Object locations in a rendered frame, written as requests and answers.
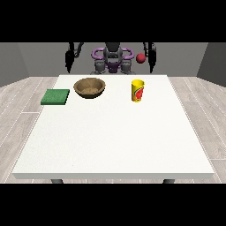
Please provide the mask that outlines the brown wooden bowl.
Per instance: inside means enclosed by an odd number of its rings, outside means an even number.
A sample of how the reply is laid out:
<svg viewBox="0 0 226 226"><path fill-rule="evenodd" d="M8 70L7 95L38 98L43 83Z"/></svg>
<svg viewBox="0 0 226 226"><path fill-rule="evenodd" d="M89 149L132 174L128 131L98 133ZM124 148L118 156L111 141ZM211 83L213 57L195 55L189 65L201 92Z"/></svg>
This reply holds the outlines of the brown wooden bowl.
<svg viewBox="0 0 226 226"><path fill-rule="evenodd" d="M105 82L97 78L80 79L73 86L75 92L85 99L94 99L100 96L105 90L105 87Z"/></svg>

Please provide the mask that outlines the green square pad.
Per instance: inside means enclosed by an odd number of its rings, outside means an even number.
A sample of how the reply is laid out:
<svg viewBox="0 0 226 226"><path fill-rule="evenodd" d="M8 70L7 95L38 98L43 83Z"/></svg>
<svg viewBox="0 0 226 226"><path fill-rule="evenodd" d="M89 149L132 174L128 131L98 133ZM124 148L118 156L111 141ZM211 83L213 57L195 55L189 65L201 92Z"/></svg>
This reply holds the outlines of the green square pad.
<svg viewBox="0 0 226 226"><path fill-rule="evenodd" d="M69 89L48 89L41 99L41 105L65 105Z"/></svg>

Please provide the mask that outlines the small red ball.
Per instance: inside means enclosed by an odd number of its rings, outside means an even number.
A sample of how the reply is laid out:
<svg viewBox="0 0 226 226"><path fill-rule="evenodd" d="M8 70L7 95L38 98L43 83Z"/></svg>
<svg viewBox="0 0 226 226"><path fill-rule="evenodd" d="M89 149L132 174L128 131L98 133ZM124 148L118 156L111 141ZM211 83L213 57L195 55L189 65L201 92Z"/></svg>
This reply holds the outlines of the small red ball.
<svg viewBox="0 0 226 226"><path fill-rule="evenodd" d="M139 53L137 56L136 56L136 61L139 63L139 64L143 64L145 61L146 61L146 56L142 53Z"/></svg>

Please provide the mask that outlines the yellow cup with melon print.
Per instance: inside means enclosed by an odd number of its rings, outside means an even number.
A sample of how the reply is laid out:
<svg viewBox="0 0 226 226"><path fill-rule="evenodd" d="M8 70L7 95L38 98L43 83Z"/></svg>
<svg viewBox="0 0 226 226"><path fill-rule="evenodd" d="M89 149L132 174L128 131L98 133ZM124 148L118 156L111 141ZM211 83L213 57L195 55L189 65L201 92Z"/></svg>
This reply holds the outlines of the yellow cup with melon print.
<svg viewBox="0 0 226 226"><path fill-rule="evenodd" d="M132 81L132 101L140 102L143 91L144 91L145 82L141 79L134 79Z"/></svg>

